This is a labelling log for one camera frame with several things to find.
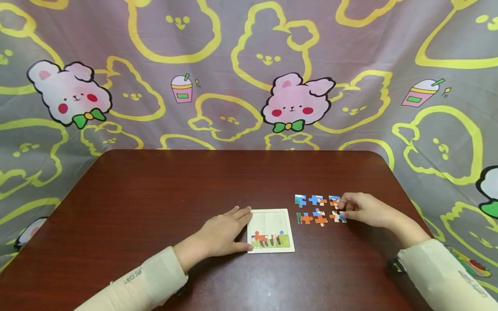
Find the brown table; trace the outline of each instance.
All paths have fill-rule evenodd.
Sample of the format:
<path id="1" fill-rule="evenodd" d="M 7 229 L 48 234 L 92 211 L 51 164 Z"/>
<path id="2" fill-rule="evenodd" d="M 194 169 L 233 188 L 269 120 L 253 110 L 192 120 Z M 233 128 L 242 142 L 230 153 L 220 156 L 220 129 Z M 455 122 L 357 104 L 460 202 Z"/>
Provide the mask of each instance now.
<path id="1" fill-rule="evenodd" d="M 113 150 L 100 157 L 0 276 L 0 309 L 73 310 L 234 205 L 288 208 L 296 252 L 211 258 L 160 310 L 429 310 L 399 246 L 349 221 L 299 225 L 295 194 L 371 193 L 416 219 L 384 160 L 367 151 Z M 245 239 L 245 231 L 240 239 Z"/>

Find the person's right hand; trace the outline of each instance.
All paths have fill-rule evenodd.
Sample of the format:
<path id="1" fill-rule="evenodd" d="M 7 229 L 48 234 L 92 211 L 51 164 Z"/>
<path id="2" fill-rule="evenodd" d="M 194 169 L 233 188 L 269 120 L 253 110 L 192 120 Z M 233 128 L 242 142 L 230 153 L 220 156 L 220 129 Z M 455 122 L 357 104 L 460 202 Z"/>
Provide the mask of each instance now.
<path id="1" fill-rule="evenodd" d="M 343 216 L 374 227 L 390 229 L 397 219 L 405 215 L 372 195 L 363 192 L 346 192 L 337 209 L 345 209 Z"/>

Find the bunny ear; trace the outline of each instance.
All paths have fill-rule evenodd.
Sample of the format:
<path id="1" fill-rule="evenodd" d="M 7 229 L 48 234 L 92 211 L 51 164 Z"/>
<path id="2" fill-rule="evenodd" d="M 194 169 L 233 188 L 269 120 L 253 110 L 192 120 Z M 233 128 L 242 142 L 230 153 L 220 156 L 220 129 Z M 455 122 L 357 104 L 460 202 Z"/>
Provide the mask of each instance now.
<path id="1" fill-rule="evenodd" d="M 272 91 L 275 93 L 288 87 L 300 85 L 301 83 L 303 83 L 303 78 L 301 78 L 299 74 L 293 72 L 276 78 L 275 81 L 273 81 Z"/>
<path id="2" fill-rule="evenodd" d="M 59 66 L 49 61 L 39 61 L 34 63 L 28 69 L 28 79 L 35 84 L 37 89 L 40 89 L 40 84 L 43 84 L 47 79 L 60 72 Z"/>
<path id="3" fill-rule="evenodd" d="M 321 97 L 330 92 L 336 86 L 336 82 L 332 78 L 321 78 L 318 80 L 308 81 L 306 85 L 310 87 L 310 94 L 316 97 Z"/>
<path id="4" fill-rule="evenodd" d="M 90 82 L 91 80 L 93 80 L 93 69 L 83 65 L 80 62 L 71 63 L 64 67 L 64 70 L 72 73 L 78 80 L 85 82 Z"/>

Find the beige sleeve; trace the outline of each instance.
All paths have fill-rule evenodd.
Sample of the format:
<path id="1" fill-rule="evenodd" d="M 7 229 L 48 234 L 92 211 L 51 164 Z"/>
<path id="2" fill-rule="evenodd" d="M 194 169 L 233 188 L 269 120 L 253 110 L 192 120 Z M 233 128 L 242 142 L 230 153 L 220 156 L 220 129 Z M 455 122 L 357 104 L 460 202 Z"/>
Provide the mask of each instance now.
<path id="1" fill-rule="evenodd" d="M 436 311 L 497 311 L 498 303 L 438 240 L 398 253 L 415 287 Z"/>
<path id="2" fill-rule="evenodd" d="M 168 247 L 112 282 L 76 311 L 150 311 L 162 306 L 187 280 L 173 247 Z"/>

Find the white cartoon character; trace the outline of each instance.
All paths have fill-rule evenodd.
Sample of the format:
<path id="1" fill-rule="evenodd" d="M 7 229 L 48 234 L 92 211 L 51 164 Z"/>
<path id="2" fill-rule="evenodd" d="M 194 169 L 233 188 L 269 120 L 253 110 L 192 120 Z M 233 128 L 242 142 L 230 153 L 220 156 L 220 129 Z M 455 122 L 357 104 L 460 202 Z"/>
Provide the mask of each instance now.
<path id="1" fill-rule="evenodd" d="M 303 83 L 297 73 L 276 78 L 271 96 L 261 110 L 264 122 L 273 124 L 274 133 L 302 131 L 304 125 L 320 120 L 330 109 L 327 94 L 335 85 L 331 78 Z"/>
<path id="2" fill-rule="evenodd" d="M 73 62 L 63 70 L 49 61 L 36 62 L 28 69 L 28 79 L 41 94 L 50 116 L 64 126 L 75 123 L 79 129 L 88 120 L 105 121 L 112 96 L 94 81 L 94 70 Z"/>

